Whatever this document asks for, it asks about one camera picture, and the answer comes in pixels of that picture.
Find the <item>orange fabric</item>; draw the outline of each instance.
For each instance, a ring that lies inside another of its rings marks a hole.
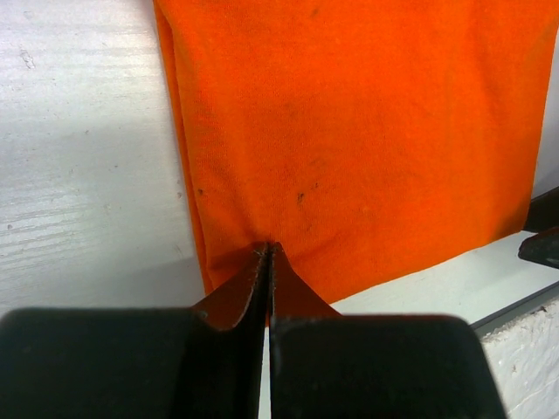
[[[521,228],[559,1],[155,9],[207,292],[257,241],[331,302]]]

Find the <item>white painted wood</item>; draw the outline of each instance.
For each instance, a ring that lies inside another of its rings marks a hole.
[[[554,71],[538,194],[559,185]],[[559,280],[517,260],[525,236],[335,306],[482,319]],[[0,315],[202,296],[151,2],[0,2]]]
[[[510,419],[559,416],[559,300],[483,340]]]

